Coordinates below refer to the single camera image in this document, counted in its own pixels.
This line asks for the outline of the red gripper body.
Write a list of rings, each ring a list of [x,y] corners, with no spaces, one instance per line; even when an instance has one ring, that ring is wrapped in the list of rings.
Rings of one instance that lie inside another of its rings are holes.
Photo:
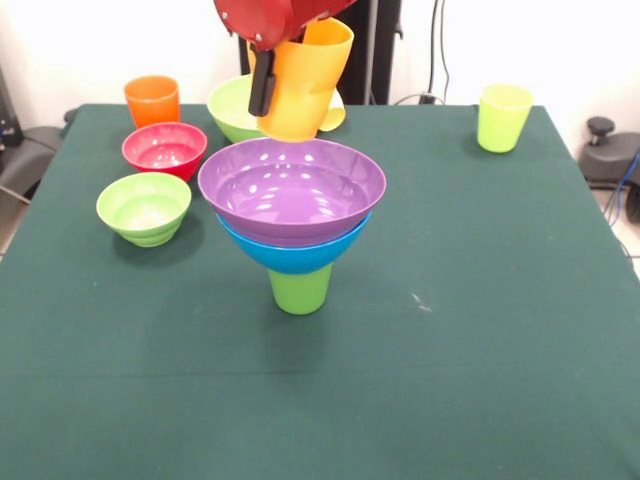
[[[353,0],[215,0],[225,28],[256,46],[273,50],[299,36],[310,23],[326,19],[354,4]]]

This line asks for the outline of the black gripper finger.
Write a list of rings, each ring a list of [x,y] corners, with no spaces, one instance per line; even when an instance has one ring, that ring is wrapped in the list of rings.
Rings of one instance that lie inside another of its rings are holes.
[[[255,117],[265,117],[269,113],[276,85],[275,52],[258,51],[250,47],[248,57],[252,74],[249,113]]]

